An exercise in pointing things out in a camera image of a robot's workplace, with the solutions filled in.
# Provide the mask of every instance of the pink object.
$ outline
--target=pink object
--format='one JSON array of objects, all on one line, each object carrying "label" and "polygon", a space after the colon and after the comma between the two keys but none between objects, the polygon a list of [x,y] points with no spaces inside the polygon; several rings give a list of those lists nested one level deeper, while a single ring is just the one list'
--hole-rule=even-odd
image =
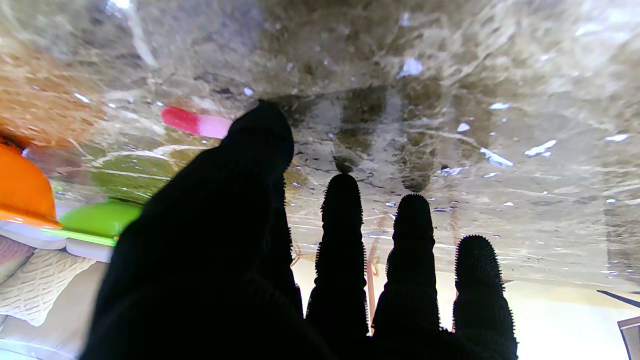
[{"label": "pink object", "polygon": [[0,235],[0,265],[33,253],[33,247]]},{"label": "pink object", "polygon": [[231,123],[229,119],[211,115],[198,115],[180,108],[167,106],[162,111],[165,124],[189,134],[222,139],[227,135]]}]

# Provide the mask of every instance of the marble pattern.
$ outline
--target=marble pattern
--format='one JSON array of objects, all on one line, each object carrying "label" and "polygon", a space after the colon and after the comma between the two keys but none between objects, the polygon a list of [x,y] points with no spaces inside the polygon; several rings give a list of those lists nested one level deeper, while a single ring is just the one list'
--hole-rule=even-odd
[{"label": "marble pattern", "polygon": [[163,106],[232,119],[271,99],[296,139],[300,254],[339,169],[360,183],[376,262],[395,204],[420,192],[438,270],[479,233],[506,279],[638,290],[639,13],[631,0],[0,0],[0,129],[59,200],[143,202],[218,143],[165,127]]}]

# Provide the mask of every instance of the beige pillow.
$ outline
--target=beige pillow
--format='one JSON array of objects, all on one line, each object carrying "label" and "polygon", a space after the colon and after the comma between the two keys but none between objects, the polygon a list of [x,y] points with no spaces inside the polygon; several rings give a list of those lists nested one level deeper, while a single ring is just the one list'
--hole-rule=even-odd
[{"label": "beige pillow", "polygon": [[[33,348],[46,348],[65,354],[67,359],[77,359],[84,348],[95,298],[107,267],[108,264],[97,262],[74,277],[53,304],[47,320],[41,326],[34,327],[24,320],[9,317],[0,330],[0,348],[3,348],[2,341],[5,341],[5,345],[29,344]],[[15,348],[12,350],[20,354],[31,353]]]},{"label": "beige pillow", "polygon": [[0,286],[0,314],[42,325],[62,290],[94,262],[63,251],[36,249],[29,261]]}]

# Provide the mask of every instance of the orange object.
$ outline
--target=orange object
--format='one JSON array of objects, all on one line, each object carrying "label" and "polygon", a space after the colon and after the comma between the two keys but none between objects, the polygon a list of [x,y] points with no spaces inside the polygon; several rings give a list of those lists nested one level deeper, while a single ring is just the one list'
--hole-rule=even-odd
[{"label": "orange object", "polygon": [[60,229],[49,180],[22,157],[22,151],[0,138],[0,220]]}]

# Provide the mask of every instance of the green bowl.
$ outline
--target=green bowl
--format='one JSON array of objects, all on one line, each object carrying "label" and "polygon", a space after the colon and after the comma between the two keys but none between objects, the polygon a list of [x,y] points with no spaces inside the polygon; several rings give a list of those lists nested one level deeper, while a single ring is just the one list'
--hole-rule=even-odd
[{"label": "green bowl", "polygon": [[136,220],[142,205],[109,199],[73,209],[60,217],[62,229],[42,231],[67,238],[115,246],[124,229]]}]

